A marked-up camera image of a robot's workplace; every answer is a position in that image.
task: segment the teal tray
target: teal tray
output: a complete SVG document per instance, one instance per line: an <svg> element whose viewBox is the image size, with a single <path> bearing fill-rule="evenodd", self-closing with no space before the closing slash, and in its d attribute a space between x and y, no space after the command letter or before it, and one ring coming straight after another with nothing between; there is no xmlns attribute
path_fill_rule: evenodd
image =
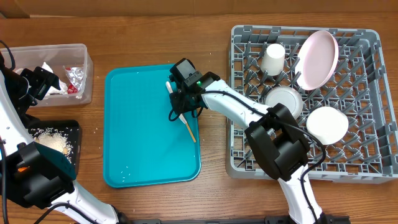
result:
<svg viewBox="0 0 398 224"><path fill-rule="evenodd" d="M111 187L188 181L199 174L197 119L185 115L196 143L180 120L168 119L165 82L172 66L117 68L106 77L103 175Z"/></svg>

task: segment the wooden table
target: wooden table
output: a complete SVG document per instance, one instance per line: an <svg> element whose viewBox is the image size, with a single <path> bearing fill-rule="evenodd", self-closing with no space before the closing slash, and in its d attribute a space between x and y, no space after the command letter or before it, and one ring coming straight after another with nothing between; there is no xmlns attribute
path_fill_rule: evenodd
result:
<svg viewBox="0 0 398 224"><path fill-rule="evenodd" d="M83 43L95 65L88 105L31 109L41 119L75 119L84 129L78 181L129 218L161 220L263 218L287 215L276 181L232 179L225 172L226 118L204 111L199 118L202 168L191 181L112 189L103 180L104 79L114 68L189 58L201 71L226 78L227 46L236 24L367 28L379 32L394 104L398 106L398 14L267 14L0 20L0 39L11 47ZM352 223L398 221L398 181L381 185L312 181L323 211L349 215ZM44 211L9 202L11 223L33 223ZM44 223L71 223L53 212Z"/></svg>

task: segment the pink plate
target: pink plate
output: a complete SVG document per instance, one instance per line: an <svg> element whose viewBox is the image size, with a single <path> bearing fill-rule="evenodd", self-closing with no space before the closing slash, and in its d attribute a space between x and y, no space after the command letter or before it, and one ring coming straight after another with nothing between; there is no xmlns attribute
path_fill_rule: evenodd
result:
<svg viewBox="0 0 398 224"><path fill-rule="evenodd" d="M336 39L325 30L313 33L298 53L295 73L301 72L297 84L304 90L323 86L333 75L338 61Z"/></svg>

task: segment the dish rack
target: dish rack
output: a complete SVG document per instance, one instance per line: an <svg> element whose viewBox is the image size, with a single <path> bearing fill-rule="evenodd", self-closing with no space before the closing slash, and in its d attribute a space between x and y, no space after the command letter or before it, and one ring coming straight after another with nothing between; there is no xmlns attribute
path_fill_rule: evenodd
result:
<svg viewBox="0 0 398 224"><path fill-rule="evenodd" d="M297 54L302 44L318 30L326 30L335 37L339 61L325 85L305 91L297 85L300 74L295 74L294 68L300 60ZM259 72L259 65L267 46L274 43L285 47L285 66L278 76L268 77ZM308 115L320 106L332 106L347 115L349 130L342 140L327 146L326 160L309 172L311 179L380 184L398 178L398 128L376 31L235 26L231 32L228 70L230 87L259 103L264 103L274 87L289 86L297 90L303 99L297 122L303 129ZM309 164L314 164L322 152L313 141L308 141ZM227 173L234 178L270 179L250 155L243 129L228 120Z"/></svg>

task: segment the clear plastic container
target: clear plastic container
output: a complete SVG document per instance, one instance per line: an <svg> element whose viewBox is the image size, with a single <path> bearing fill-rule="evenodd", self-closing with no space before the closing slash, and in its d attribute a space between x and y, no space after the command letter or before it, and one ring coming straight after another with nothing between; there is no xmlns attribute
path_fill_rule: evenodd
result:
<svg viewBox="0 0 398 224"><path fill-rule="evenodd" d="M59 79L70 84L66 75L65 67L83 67L83 83L78 93L64 95L49 95L42 101L38 101L37 106L65 106L79 105L91 102L93 92L94 65L84 44L60 44L43 45L31 47L11 47L10 48L16 63L16 71L19 68L34 70L37 66L47 63ZM6 66L11 66L11 60L7 49L1 49L1 53L6 61Z"/></svg>

